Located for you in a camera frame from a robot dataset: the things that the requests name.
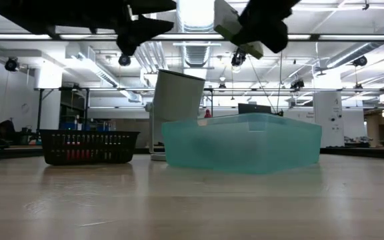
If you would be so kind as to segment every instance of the person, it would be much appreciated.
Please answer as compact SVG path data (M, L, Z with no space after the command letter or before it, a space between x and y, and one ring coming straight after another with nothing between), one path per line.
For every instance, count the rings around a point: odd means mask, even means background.
M204 118L210 118L210 117L213 117L213 116L211 116L210 110L209 109L205 110Z

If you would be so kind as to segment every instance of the wooden table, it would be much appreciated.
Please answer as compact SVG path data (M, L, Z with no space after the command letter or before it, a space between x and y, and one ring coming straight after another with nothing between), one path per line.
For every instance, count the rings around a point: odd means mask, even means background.
M0 239L383 239L384 160L272 175L0 160Z

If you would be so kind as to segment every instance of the wire basket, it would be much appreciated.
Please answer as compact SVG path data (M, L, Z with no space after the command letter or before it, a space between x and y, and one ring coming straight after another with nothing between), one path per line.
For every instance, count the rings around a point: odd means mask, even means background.
M50 165L128 163L140 132L40 130Z

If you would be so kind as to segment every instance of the stand base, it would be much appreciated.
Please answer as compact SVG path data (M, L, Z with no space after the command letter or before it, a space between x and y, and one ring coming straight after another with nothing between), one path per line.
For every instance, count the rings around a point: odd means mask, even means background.
M167 161L165 158L165 153L155 153L151 154L152 161Z

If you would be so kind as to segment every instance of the translucent teal plastic bin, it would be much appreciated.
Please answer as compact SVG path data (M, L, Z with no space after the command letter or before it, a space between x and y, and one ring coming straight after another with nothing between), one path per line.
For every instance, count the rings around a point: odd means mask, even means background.
M266 113L163 124L168 164L272 173L318 162L321 126Z

